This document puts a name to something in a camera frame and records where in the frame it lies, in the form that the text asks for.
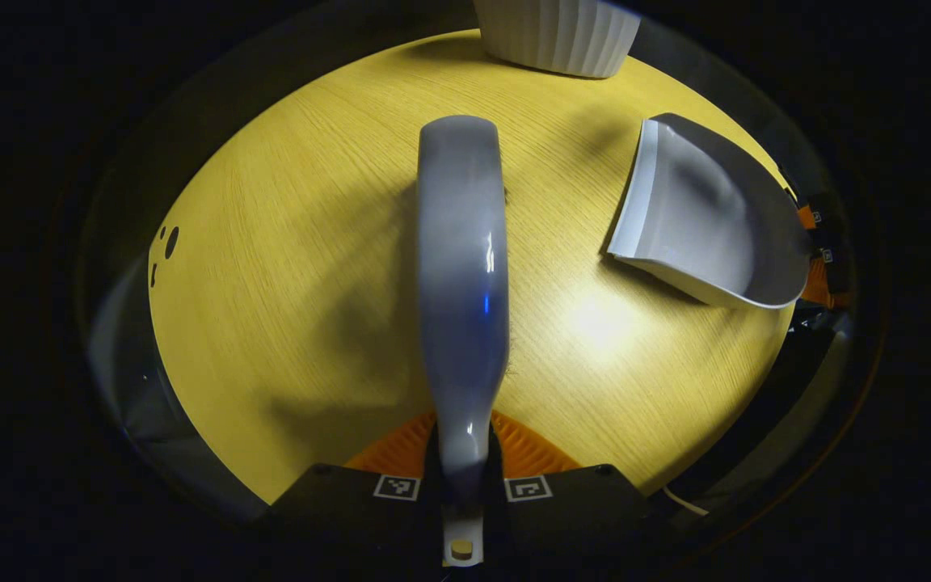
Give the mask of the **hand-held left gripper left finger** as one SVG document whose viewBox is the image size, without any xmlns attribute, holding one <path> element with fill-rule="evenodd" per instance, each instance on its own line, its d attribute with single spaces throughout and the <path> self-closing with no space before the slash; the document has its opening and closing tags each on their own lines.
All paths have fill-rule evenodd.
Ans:
<svg viewBox="0 0 931 582">
<path fill-rule="evenodd" d="M 268 538 L 332 567 L 439 567 L 436 416 L 418 414 L 343 465 L 315 463 L 268 509 Z"/>
</svg>

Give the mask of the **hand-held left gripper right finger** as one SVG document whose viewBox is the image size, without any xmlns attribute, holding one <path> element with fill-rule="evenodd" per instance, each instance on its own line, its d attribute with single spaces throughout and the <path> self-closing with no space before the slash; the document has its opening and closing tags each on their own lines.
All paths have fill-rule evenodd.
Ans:
<svg viewBox="0 0 931 582">
<path fill-rule="evenodd" d="M 491 417 L 487 566 L 500 570 L 645 567 L 664 521 L 615 466 L 581 466 L 513 417 Z"/>
</svg>

